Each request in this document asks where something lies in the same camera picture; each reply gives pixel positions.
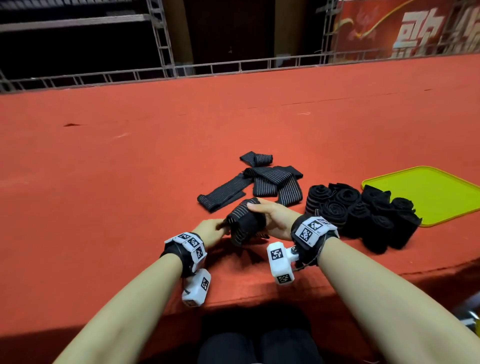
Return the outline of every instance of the person's left hand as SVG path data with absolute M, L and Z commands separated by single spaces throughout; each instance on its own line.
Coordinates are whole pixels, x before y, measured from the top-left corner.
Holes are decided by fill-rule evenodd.
M 198 234 L 204 241 L 205 249 L 213 247 L 228 232 L 227 227 L 218 228 L 222 218 L 203 220 L 192 232 Z

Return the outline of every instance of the person's left arm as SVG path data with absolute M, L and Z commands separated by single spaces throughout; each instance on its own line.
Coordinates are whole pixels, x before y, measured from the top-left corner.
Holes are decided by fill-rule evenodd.
M 192 232 L 205 249 L 226 230 L 223 219 L 205 220 Z M 79 332 L 54 364 L 135 363 L 182 273 L 182 261 L 166 254 L 118 292 Z

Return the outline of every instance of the person's right hand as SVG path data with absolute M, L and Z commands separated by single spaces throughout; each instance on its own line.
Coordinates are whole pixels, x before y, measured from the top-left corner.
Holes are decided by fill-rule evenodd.
M 259 205 L 247 204 L 247 208 L 251 212 L 265 214 L 267 225 L 263 232 L 266 232 L 277 239 L 291 241 L 292 237 L 290 233 L 292 225 L 301 214 L 272 201 L 264 200 L 262 198 L 259 198 L 258 201 L 260 201 Z

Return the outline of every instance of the yellow-green plastic tray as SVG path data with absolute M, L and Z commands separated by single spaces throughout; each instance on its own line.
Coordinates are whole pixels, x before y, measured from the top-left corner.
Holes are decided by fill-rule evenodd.
M 480 210 L 480 187 L 438 168 L 418 166 L 361 183 L 413 202 L 421 226 L 433 226 Z

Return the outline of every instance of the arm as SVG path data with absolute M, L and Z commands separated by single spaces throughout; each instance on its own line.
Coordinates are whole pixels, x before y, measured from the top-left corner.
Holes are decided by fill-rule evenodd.
M 259 201 L 248 208 L 265 213 L 267 232 L 291 240 L 291 227 L 300 214 Z M 330 238 L 318 266 L 390 363 L 480 362 L 475 334 L 431 297 L 365 254 Z
M 205 248 L 225 234 L 223 219 L 205 220 L 193 232 Z M 56 359 L 55 364 L 135 363 L 154 330 L 182 272 L 175 254 L 166 254 L 115 295 Z

